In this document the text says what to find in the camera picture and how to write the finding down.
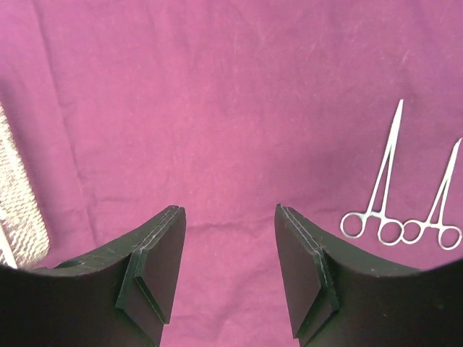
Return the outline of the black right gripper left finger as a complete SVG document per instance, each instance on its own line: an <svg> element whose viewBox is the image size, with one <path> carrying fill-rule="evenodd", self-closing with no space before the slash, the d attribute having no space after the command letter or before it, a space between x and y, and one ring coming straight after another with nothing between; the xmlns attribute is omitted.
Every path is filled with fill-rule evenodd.
<svg viewBox="0 0 463 347"><path fill-rule="evenodd" d="M54 268L1 267L3 346L159 346L171 318L186 231L171 205Z"/></svg>

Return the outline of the steel scissors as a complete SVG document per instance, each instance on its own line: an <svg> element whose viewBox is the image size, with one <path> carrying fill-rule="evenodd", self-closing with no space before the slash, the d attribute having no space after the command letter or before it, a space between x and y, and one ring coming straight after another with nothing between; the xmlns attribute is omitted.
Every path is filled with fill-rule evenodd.
<svg viewBox="0 0 463 347"><path fill-rule="evenodd" d="M444 213L446 208L446 203L449 195L449 188L451 185L451 180L453 177L457 156L459 154L459 148L462 143L462 138L459 138L454 146L452 147L448 162L446 164L446 169L444 171L441 183L436 192L436 195L433 200L433 204L430 207L428 216L425 220L409 219L404 222L404 229L407 229L408 226L416 226L418 228L418 233L413 239L408 239L405 234L402 236L402 242L407 245L416 244L423 237L427 229L432 228L437 230L437 241L438 245L442 250L451 251L456 249L462 242L462 229L458 226L445 224L444 223ZM445 245L443 242L444 234L450 231L451 233L456 234L456 240L450 244Z"/></svg>

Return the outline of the steel forceps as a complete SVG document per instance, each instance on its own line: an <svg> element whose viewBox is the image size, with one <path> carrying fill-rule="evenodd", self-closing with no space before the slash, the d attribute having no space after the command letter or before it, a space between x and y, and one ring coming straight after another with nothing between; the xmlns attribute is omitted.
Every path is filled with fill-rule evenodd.
<svg viewBox="0 0 463 347"><path fill-rule="evenodd" d="M402 121L403 106L404 99L402 98L399 100L394 112L381 164L378 169L370 200L366 209L362 212L349 211L341 218L339 228L341 233L348 239L360 238L366 230L368 221L371 218L375 218L379 221L377 239L380 243L385 246L392 247L402 240L404 235L404 224L397 219L388 217L386 210L388 206L388 194L391 184L391 174L396 153L396 145ZM355 234L351 234L348 230L346 230L345 222L350 218L356 218L360 221L360 229ZM394 225L399 231L399 235L393 241L386 241L383 238L383 231L388 225Z"/></svg>

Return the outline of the purple cloth wrap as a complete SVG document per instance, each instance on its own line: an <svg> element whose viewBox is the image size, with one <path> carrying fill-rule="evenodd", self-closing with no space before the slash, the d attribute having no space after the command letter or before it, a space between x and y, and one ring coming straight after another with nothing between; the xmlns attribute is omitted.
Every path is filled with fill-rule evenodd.
<svg viewBox="0 0 463 347"><path fill-rule="evenodd" d="M460 1L1 3L1 104L43 266L186 210L164 346L297 345L275 207L339 235L398 103L386 212L424 220L462 136Z"/></svg>

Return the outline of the metal mesh instrument tray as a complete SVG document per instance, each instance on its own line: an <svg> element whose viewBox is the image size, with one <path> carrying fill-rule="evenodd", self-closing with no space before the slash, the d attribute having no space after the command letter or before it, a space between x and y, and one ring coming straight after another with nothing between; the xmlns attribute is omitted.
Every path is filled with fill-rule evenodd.
<svg viewBox="0 0 463 347"><path fill-rule="evenodd" d="M50 249L50 238L17 148L1 109L1 264L31 269Z"/></svg>

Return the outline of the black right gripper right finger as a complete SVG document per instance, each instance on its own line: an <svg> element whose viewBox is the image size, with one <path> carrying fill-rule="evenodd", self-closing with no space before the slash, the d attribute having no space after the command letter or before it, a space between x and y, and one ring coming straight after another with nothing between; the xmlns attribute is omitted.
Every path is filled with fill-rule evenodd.
<svg viewBox="0 0 463 347"><path fill-rule="evenodd" d="M277 205L276 245L301 346L460 346L462 261L419 270L377 257Z"/></svg>

